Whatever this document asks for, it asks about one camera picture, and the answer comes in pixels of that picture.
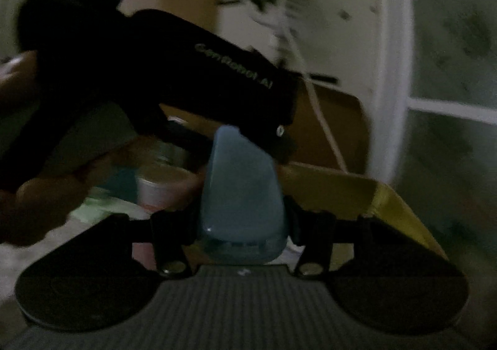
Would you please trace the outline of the person left hand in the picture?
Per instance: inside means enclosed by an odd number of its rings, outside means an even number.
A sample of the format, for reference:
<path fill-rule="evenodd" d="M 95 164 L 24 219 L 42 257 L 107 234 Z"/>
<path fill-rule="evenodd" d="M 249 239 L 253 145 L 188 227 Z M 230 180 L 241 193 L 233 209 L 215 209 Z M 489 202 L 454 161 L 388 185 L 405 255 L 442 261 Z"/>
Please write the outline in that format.
<path fill-rule="evenodd" d="M 138 135 L 115 52 L 27 51 L 1 63 L 1 241 L 29 247 L 129 161 Z"/>

